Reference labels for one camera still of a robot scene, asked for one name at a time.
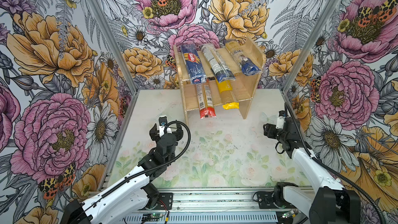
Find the yellow peony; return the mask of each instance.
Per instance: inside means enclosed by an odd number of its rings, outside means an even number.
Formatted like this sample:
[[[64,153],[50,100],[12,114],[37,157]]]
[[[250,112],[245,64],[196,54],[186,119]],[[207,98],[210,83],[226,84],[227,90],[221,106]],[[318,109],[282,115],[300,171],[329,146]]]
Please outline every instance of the yellow peony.
[[[264,33],[264,27],[269,14],[266,3],[253,9],[249,13],[238,15],[244,9],[249,8],[250,3],[255,0],[211,0],[209,11],[217,19],[213,22],[224,22],[227,27],[226,39],[236,39],[240,43],[245,43],[246,38],[256,39]]]

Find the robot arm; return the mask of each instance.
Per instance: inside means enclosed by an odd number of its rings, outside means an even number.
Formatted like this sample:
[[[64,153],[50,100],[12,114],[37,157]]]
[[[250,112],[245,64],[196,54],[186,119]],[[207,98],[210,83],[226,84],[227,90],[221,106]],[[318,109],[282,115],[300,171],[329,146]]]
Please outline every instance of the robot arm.
[[[180,124],[172,132],[167,125],[167,118],[159,118],[159,131],[155,124],[149,132],[156,141],[153,148],[138,165],[112,186],[82,203],[77,200],[69,203],[61,219],[61,224],[108,224],[120,220],[132,211],[143,208],[151,209],[158,201],[159,191],[151,183],[166,171],[166,166],[159,167],[146,174],[126,180],[139,172],[158,167],[174,159],[178,141],[183,137]]]
[[[293,183],[277,183],[274,188],[273,202],[278,206],[294,205],[305,214],[311,223],[360,223],[360,198],[355,191],[348,191],[325,168],[317,164],[310,146],[308,154],[300,141],[293,117],[286,117],[286,110],[279,112],[277,124],[264,125],[264,135],[278,140],[283,152],[293,159],[306,175],[315,191],[315,198],[301,191]]]

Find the pasta package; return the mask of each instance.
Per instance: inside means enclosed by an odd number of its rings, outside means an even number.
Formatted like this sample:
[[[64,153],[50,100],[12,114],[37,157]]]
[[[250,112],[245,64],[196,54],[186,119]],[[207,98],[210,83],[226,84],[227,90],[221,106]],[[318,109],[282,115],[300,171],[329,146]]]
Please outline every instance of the pasta package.
[[[226,65],[224,59],[221,57],[220,53],[217,52],[216,47],[212,43],[202,44],[200,46],[203,55],[206,57],[210,64],[211,70],[213,71],[216,79],[219,82],[225,80],[235,80],[235,76],[232,71]]]
[[[231,82],[229,81],[218,82],[216,80],[216,83],[218,91],[220,92],[222,107],[224,107],[225,110],[234,109],[234,108],[239,109],[239,102],[236,101],[235,95],[232,92]]]
[[[196,45],[182,44],[180,49],[184,56],[184,62],[187,67],[188,74],[191,77],[191,83],[205,83],[206,73],[203,69],[198,52],[196,51]]]
[[[228,52],[239,64],[244,75],[250,76],[261,73],[261,70],[241,50],[239,43],[235,39],[224,40],[223,43]]]
[[[200,118],[216,117],[209,82],[196,85]]]

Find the yellow package end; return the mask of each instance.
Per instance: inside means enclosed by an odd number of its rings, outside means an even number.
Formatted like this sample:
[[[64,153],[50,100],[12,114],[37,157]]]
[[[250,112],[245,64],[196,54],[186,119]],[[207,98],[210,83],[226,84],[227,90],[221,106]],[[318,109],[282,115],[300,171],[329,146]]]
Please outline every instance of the yellow package end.
[[[239,109],[239,102],[231,102],[231,103],[222,105],[222,107],[224,107],[225,110],[234,109],[234,108]]]

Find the metal corner post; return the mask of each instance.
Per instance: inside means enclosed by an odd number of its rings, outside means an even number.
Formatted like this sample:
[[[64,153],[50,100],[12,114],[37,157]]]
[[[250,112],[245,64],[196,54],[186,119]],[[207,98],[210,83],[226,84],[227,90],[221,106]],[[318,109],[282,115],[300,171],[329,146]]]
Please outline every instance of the metal corner post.
[[[130,76],[130,71],[127,68],[125,61],[122,58],[122,53],[120,51],[119,45],[116,42],[116,38],[112,33],[112,29],[107,21],[105,13],[102,11],[102,6],[100,5],[98,0],[86,0],[89,5],[90,11],[93,17],[97,20],[99,27],[103,35],[105,36],[106,41],[111,48],[113,55],[115,56],[117,64],[120,66],[120,70],[123,75],[125,75],[125,80],[127,85],[129,86],[131,92],[134,94],[133,97],[136,97],[138,87],[135,84],[134,80]]]
[[[301,67],[303,66],[306,58],[310,54],[311,48],[316,42],[319,33],[321,33],[323,26],[326,24],[326,21],[329,19],[329,16],[332,14],[335,9],[336,3],[339,0],[328,0],[322,12],[319,14],[319,18],[315,22],[314,27],[312,28],[310,35],[305,42],[303,48],[301,49],[300,54],[298,55],[297,61],[292,67],[292,70],[289,73],[285,83],[282,86],[282,92],[286,93],[289,89],[289,86],[295,80],[297,74],[300,72]]]

